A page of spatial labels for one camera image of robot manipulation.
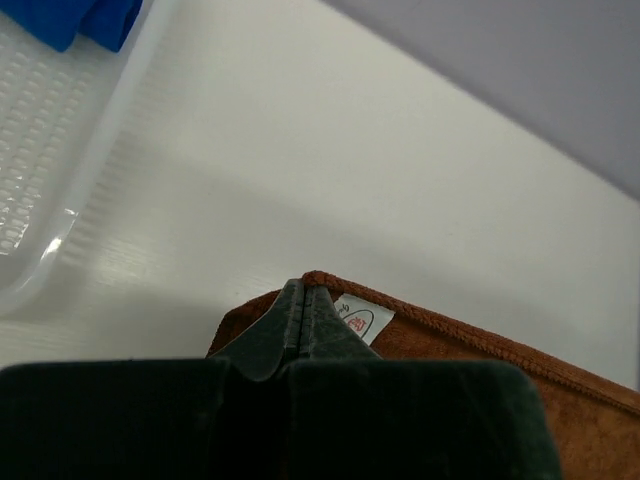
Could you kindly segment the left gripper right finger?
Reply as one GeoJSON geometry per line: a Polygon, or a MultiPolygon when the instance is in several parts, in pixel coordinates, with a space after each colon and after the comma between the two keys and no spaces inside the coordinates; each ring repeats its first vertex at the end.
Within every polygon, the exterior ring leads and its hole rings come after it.
{"type": "Polygon", "coordinates": [[[491,360],[384,360],[323,287],[305,294],[290,393],[292,479],[558,479],[542,402],[491,360]]]}

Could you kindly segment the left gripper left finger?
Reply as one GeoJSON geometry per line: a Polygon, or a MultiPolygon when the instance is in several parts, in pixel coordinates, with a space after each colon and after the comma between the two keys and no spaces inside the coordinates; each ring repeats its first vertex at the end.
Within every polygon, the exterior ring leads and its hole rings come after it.
{"type": "Polygon", "coordinates": [[[285,284],[209,359],[31,363],[1,372],[5,479],[275,479],[303,286],[285,284]]]}

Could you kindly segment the blue towel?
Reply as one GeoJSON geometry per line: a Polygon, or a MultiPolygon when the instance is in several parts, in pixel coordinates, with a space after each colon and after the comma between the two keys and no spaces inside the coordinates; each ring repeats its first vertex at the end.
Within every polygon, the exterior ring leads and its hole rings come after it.
{"type": "Polygon", "coordinates": [[[142,0],[6,0],[1,12],[58,52],[68,50],[78,34],[119,52],[142,5],[142,0]]]}

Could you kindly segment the brown towel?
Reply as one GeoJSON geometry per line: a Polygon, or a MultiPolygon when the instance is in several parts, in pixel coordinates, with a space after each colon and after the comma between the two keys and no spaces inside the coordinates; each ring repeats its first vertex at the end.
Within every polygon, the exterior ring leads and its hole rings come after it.
{"type": "Polygon", "coordinates": [[[310,271],[301,292],[325,287],[392,312],[373,340],[385,359],[501,360],[523,370],[541,394],[567,479],[639,476],[639,394],[527,345],[335,275],[310,271]]]}

